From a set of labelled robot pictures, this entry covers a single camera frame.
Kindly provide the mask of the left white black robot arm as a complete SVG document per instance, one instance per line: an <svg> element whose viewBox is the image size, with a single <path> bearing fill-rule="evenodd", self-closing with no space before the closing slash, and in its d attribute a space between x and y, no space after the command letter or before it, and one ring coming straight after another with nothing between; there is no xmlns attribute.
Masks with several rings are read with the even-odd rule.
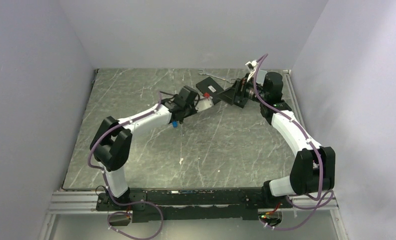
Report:
<svg viewBox="0 0 396 240"><path fill-rule="evenodd" d="M158 95L157 103L143 112L120 119L105 118L90 145L88 165L101 171L105 188L111 195L109 202L117 210L125 209L130 201L124 165L133 139L163 125L180 124L198 112L196 107L201 101L199 93L189 86L167 98L162 98L162 91Z"/></svg>

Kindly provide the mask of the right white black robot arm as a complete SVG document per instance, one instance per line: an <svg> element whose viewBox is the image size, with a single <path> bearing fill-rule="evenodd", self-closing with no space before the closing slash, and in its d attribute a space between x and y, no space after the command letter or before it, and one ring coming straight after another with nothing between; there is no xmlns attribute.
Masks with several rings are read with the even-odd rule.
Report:
<svg viewBox="0 0 396 240"><path fill-rule="evenodd" d="M283 100L282 90L282 74L271 71L263 74L262 83L248 73L217 94L217 98L238 107L251 100L259 103L262 117L281 134L295 156L288 176L263 184L261 200L268 208L276 206L281 196L306 195L318 201L323 192L334 187L334 150L310 136Z"/></svg>

